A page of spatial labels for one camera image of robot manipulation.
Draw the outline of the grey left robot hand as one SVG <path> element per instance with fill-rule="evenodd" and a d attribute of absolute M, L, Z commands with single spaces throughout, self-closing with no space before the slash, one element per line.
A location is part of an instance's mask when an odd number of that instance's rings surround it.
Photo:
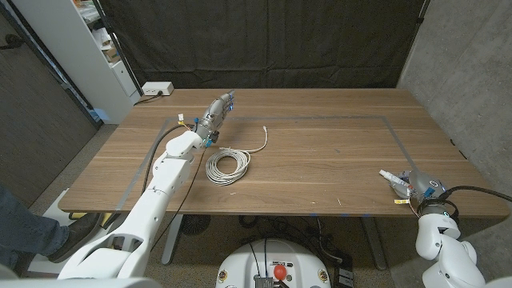
<path fill-rule="evenodd" d="M 210 140 L 211 136 L 218 132 L 224 119 L 234 107 L 234 94 L 235 90 L 230 90 L 215 99 L 199 119 L 195 133 L 203 140 Z"/>

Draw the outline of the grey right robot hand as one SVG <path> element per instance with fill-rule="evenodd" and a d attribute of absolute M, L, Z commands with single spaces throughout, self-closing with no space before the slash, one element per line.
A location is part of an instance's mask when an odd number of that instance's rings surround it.
<path fill-rule="evenodd" d="M 399 176 L 393 176 L 390 186 L 400 198 L 413 198 L 418 202 L 439 198 L 446 191 L 439 179 L 419 170 L 404 171 Z"/>

